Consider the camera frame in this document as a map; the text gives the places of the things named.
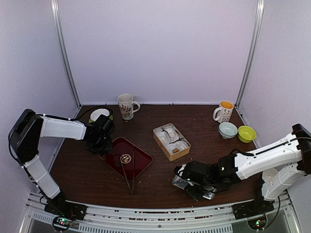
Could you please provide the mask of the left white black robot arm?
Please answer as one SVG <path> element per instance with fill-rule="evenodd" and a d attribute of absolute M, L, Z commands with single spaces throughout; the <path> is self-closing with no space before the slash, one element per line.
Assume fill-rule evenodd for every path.
<path fill-rule="evenodd" d="M 104 154 L 112 148 L 110 135 L 114 128 L 114 122 L 105 115 L 100 115 L 91 123 L 85 123 L 78 118 L 38 114 L 32 109 L 25 109 L 8 134 L 9 152 L 43 192 L 51 208 L 64 216 L 70 211 L 70 205 L 39 157 L 40 139 L 51 137 L 81 140 L 86 143 L 89 152 Z"/>

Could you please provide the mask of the black tongs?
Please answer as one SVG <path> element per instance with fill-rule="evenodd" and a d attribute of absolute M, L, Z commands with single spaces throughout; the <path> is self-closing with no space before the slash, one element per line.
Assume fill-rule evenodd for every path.
<path fill-rule="evenodd" d="M 134 180 L 135 180 L 135 152 L 134 152 L 134 146 L 132 146 L 132 151 L 131 153 L 124 153 L 122 154 L 122 150 L 120 150 L 120 146 L 119 144 L 116 145 L 116 149 L 118 152 L 118 159 L 120 162 L 120 166 L 122 168 L 123 171 L 123 176 L 126 180 L 128 189 L 130 191 L 131 194 L 134 193 L 134 189 L 135 189 L 135 184 L 134 184 Z M 132 177 L 131 180 L 128 179 L 128 175 L 126 174 L 126 172 L 132 172 Z"/>

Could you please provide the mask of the beige illustrated tin lid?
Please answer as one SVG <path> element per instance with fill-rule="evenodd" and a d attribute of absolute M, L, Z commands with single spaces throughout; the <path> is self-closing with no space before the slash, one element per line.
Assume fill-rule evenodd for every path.
<path fill-rule="evenodd" d="M 201 201 L 203 199 L 212 200 L 215 197 L 217 189 L 208 185 L 197 185 L 175 175 L 172 180 L 172 184 L 183 189 L 189 196 L 195 201 Z"/>

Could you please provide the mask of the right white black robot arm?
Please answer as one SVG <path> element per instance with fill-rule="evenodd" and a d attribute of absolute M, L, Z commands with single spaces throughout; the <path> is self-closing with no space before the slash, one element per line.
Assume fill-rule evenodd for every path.
<path fill-rule="evenodd" d="M 260 214 L 268 201 L 274 201 L 300 177 L 311 172 L 311 133 L 301 124 L 293 131 L 270 145 L 253 151 L 233 149 L 215 164 L 191 161 L 176 167 L 176 176 L 187 182 L 185 191 L 196 201 L 206 193 L 227 191 L 232 185 L 251 176 L 282 166 L 282 170 L 261 185 L 261 196 L 249 203 L 253 214 Z"/>

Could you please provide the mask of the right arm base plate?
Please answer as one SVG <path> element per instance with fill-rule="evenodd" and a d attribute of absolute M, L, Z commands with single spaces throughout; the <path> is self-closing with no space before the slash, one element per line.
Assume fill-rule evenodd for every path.
<path fill-rule="evenodd" d="M 257 215 L 262 215 L 266 212 L 274 210 L 274 202 L 271 201 L 248 201 L 232 206 L 235 219 L 249 218 Z"/>

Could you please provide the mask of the dark red lacquer tray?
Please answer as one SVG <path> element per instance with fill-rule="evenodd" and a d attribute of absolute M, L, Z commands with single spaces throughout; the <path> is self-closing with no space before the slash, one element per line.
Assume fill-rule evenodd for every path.
<path fill-rule="evenodd" d="M 113 140 L 112 150 L 99 157 L 127 181 L 137 178 L 153 162 L 151 155 L 123 137 Z"/>

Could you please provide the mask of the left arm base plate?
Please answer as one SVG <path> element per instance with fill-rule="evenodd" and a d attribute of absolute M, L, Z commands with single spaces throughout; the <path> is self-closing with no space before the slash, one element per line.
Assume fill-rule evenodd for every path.
<path fill-rule="evenodd" d="M 57 205 L 56 203 L 48 203 L 44 207 L 44 211 L 54 215 L 64 216 L 72 220 L 84 220 L 87 206 L 67 201 L 60 205 Z"/>

